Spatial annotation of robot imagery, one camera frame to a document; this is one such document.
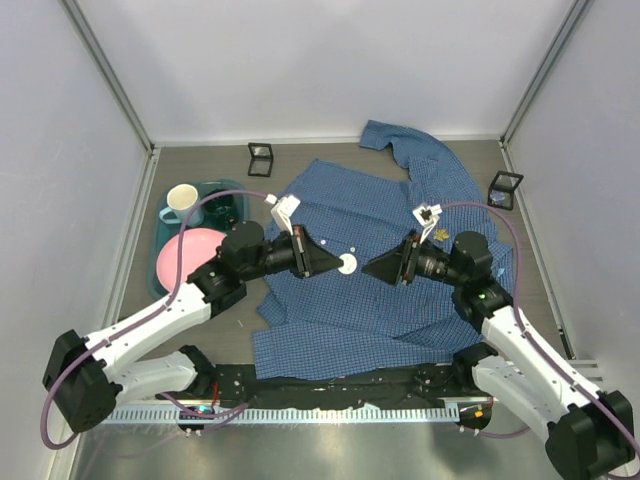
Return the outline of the gold leaf brooch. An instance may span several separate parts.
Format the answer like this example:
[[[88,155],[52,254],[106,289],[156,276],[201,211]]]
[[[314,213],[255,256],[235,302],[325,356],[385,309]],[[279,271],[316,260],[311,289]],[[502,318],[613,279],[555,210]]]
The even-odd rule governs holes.
[[[434,233],[434,239],[440,242],[444,242],[450,238],[450,234],[446,229],[436,229]]]

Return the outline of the blue plaid shirt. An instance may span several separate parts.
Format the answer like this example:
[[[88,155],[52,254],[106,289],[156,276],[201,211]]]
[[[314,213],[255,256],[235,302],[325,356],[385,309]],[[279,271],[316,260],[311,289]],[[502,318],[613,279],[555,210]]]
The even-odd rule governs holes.
[[[513,251],[499,240],[476,182],[444,143],[419,130],[370,121],[360,144],[390,149],[408,177],[392,181],[315,160],[288,186],[301,200],[293,222],[318,244],[326,240],[320,245],[331,254],[353,254],[358,268],[351,275],[332,270],[309,279],[287,272],[267,277],[269,290],[258,309],[267,328],[253,336],[261,379],[325,380],[442,363],[479,341],[457,314],[450,286],[425,278],[392,286],[362,272],[417,227],[412,211],[420,204],[445,206],[439,227],[450,235],[483,234],[493,274],[505,288],[514,283]]]

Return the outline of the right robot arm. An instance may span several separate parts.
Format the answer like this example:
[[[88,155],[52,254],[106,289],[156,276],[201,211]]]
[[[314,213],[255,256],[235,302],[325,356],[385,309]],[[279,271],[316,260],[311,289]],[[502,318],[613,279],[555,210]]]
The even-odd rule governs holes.
[[[450,252],[410,233],[363,271],[390,285],[424,277],[453,286],[456,311],[484,338],[455,354],[453,386],[503,403],[543,442],[562,478],[637,475],[630,402],[602,391],[550,347],[493,277],[492,262],[480,233],[458,234]]]

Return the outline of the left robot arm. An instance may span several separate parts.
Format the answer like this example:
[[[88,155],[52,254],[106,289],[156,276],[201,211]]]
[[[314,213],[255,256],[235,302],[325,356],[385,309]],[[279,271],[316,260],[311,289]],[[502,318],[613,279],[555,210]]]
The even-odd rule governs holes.
[[[71,430],[82,433],[132,401],[172,392],[203,398],[212,389],[214,369],[200,350],[186,345],[152,360],[146,354],[230,309],[246,296],[249,281],[284,271],[306,279],[342,265],[302,225],[268,240],[258,223],[244,222],[161,300],[89,335],[60,335],[43,378],[45,405],[56,406]]]

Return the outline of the black display box back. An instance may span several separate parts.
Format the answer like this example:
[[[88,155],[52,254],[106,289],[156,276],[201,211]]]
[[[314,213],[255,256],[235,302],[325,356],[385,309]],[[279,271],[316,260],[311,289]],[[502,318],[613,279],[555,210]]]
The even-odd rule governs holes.
[[[271,144],[255,143],[248,144],[250,161],[247,175],[252,177],[268,178],[274,164],[274,153]]]

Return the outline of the black display box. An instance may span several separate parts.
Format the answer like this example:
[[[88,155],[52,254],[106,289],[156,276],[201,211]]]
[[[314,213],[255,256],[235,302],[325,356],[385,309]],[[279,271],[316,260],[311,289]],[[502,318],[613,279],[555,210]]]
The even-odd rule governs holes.
[[[271,144],[255,143],[248,144],[250,161],[247,175],[252,177],[268,178],[274,164],[274,153]]]
[[[491,207],[512,211],[515,204],[515,192],[523,181],[524,176],[519,173],[508,172],[504,170],[498,170],[489,185],[487,204]],[[489,196],[492,191],[504,192],[507,196],[507,200],[503,205],[492,204]]]

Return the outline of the dark green mug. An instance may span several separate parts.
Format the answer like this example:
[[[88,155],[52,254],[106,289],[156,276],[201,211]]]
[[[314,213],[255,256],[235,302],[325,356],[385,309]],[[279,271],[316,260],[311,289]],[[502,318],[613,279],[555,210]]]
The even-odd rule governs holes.
[[[218,231],[230,230],[239,219],[238,206],[232,195],[209,199],[203,210],[205,223]]]

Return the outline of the pink plate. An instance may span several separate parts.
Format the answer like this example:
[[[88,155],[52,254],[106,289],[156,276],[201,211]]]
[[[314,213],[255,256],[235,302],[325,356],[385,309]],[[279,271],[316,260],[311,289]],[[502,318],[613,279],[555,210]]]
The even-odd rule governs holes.
[[[209,228],[187,229],[182,244],[182,268],[180,282],[199,266],[217,255],[217,248],[226,235]],[[156,276],[161,286],[171,293],[176,285],[178,236],[172,237],[160,250],[156,260]]]

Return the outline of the black display box right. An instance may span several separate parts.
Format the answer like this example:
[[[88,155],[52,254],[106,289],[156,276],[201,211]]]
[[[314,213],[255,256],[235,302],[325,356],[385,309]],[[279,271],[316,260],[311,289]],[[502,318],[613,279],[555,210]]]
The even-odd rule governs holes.
[[[487,204],[491,207],[512,211],[515,204],[515,192],[523,181],[524,176],[519,173],[508,172],[504,170],[498,170],[489,185]],[[489,196],[492,191],[504,192],[507,196],[507,200],[503,205],[492,204]]]

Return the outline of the light blue mug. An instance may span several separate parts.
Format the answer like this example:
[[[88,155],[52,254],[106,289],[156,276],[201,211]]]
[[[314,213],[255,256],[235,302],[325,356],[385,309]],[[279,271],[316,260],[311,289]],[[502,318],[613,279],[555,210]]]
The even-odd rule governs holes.
[[[197,227],[204,222],[204,212],[201,207],[197,207],[199,201],[199,191],[194,185],[176,185],[168,191],[167,206],[159,212],[158,218],[167,225],[187,221],[188,227]]]

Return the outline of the teal plastic tray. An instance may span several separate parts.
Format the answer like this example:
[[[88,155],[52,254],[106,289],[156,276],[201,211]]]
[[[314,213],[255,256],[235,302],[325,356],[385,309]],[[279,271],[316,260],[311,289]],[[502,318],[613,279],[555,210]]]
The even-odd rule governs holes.
[[[180,219],[169,208],[167,193],[156,206],[146,273],[147,290],[158,300],[177,283],[177,246]],[[183,239],[181,279],[216,254],[224,236],[236,224],[249,218],[249,200],[241,194],[224,195],[207,201],[192,215]]]

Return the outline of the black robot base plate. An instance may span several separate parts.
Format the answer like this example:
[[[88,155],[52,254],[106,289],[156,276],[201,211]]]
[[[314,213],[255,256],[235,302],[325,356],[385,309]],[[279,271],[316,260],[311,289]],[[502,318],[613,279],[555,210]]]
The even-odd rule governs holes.
[[[200,393],[173,392],[181,402],[216,399],[222,407],[246,403],[255,409],[344,410],[366,404],[383,410],[441,407],[447,398],[485,398],[462,382],[449,364],[384,368],[325,380],[258,379],[251,364],[218,364]]]

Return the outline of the aluminium frame rail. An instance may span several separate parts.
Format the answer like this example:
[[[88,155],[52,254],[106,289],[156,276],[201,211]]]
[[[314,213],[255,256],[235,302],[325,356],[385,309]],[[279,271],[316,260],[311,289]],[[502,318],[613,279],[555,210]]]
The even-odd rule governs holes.
[[[59,5],[79,35],[92,62],[111,92],[116,104],[121,109],[130,127],[147,154],[154,151],[155,145],[136,112],[129,96],[120,82],[106,52],[104,51],[94,29],[91,27],[81,5],[76,0],[60,0]]]

